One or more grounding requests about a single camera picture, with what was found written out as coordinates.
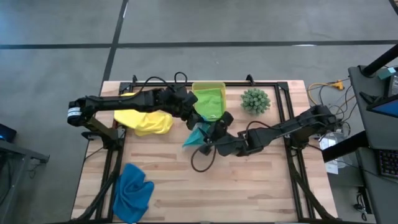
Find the wooden table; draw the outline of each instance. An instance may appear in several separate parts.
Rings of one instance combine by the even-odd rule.
[[[309,108],[305,85],[302,80],[287,82],[297,116]],[[119,84],[104,82],[101,96],[116,96]],[[240,94],[247,88],[227,87],[226,90],[227,111],[234,116],[228,131],[233,135],[245,130],[252,120],[269,125],[280,122],[275,91],[271,87],[257,87],[264,90],[271,100],[271,107],[265,114],[254,117],[241,109]],[[285,117],[288,118],[286,105],[284,107]],[[98,112],[96,118],[110,127],[113,111]],[[262,152],[248,157],[217,155],[210,170],[197,173],[190,166],[194,149],[182,149],[189,134],[185,123],[178,118],[174,118],[171,130],[164,135],[138,137],[133,130],[127,131],[122,170],[125,163],[133,163],[145,172],[147,180],[155,183],[149,209],[141,222],[297,221],[282,138],[272,141]],[[101,146],[101,141],[90,142],[87,154]],[[312,192],[328,212],[337,217],[321,152],[308,147],[303,151],[303,156]],[[102,150],[84,163],[72,218],[82,214],[98,193],[105,157],[106,150]],[[195,164],[202,168],[210,159],[211,156],[198,154]],[[303,194],[300,194],[304,214],[307,214]],[[108,203],[109,193],[104,202],[104,217]]]

